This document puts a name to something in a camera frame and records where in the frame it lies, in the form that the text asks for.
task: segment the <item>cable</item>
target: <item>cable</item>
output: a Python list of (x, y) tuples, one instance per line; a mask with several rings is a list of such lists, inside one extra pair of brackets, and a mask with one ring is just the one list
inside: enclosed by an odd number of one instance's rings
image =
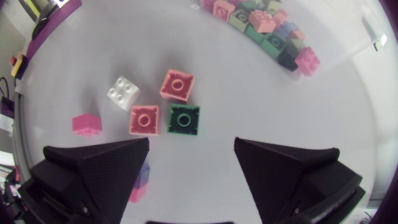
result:
[(13, 202), (9, 203), (9, 204), (6, 206), (6, 209), (7, 209), (8, 207), (10, 207), (13, 203), (16, 203), (16, 202), (17, 202), (17, 200), (14, 200)]
[(365, 212), (365, 213), (368, 215), (368, 217), (369, 217), (370, 219), (372, 219), (372, 216), (370, 216), (368, 212)]
[(1, 80), (4, 80), (4, 82), (6, 83), (6, 87), (7, 87), (7, 98), (10, 98), (10, 90), (9, 90), (9, 88), (8, 88), (8, 82), (7, 82), (6, 78), (4, 78), (4, 77), (1, 77), (1, 78), (0, 78), (0, 82), (1, 82)]

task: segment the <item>pink duplo block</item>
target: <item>pink duplo block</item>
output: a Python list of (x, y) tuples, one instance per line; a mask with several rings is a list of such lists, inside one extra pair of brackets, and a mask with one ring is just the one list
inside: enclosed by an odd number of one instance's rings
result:
[(305, 35), (301, 30), (293, 30), (292, 32), (290, 32), (288, 38), (303, 40), (305, 39)]
[(275, 21), (271, 18), (268, 12), (258, 10), (250, 13), (249, 22), (258, 33), (272, 32), (276, 27)]
[(214, 3), (213, 15), (224, 22), (229, 21), (229, 16), (235, 11), (235, 6), (223, 1), (218, 0)]
[(160, 95), (166, 100), (187, 102), (193, 86), (193, 75), (169, 70), (160, 89)]
[(96, 136), (102, 132), (101, 118), (83, 114), (72, 119), (72, 131), (79, 136)]
[(287, 13), (285, 11), (285, 9), (280, 9), (279, 12), (281, 12), (283, 15), (285, 15), (286, 17), (289, 15), (289, 13)]
[(284, 22), (286, 22), (287, 16), (281, 12), (278, 12), (272, 18), (276, 24), (276, 29), (278, 29), (280, 27), (280, 25), (282, 25)]
[(298, 71), (305, 76), (312, 76), (318, 68), (320, 61), (315, 55), (311, 47), (306, 47), (301, 50), (295, 63), (298, 65)]
[(155, 135), (160, 133), (159, 106), (132, 106), (130, 134)]
[(214, 9), (214, 2), (217, 0), (201, 0), (201, 7), (207, 11), (213, 12)]
[(142, 186), (140, 189), (133, 188), (129, 198), (129, 202), (138, 203), (138, 201), (140, 201), (144, 197), (146, 191), (147, 184)]

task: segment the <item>white table surface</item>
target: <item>white table surface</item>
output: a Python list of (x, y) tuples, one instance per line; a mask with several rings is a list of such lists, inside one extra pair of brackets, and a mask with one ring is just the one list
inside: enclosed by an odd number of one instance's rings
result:
[[(122, 223), (260, 223), (233, 151), (234, 138), (310, 149), (337, 147), (339, 160), (374, 182), (374, 117), (349, 62), (296, 82), (245, 35), (191, 1), (83, 1), (30, 61), (22, 80), (34, 164), (44, 146), (77, 147), (141, 138), (129, 113), (107, 96), (123, 75), (142, 91), (136, 105), (159, 105), (161, 135), (149, 137), (149, 185)], [(167, 133), (170, 102), (159, 95), (168, 69), (195, 75), (198, 136)], [(101, 116), (103, 132), (81, 138), (72, 118)], [(346, 219), (359, 222), (361, 206)]]

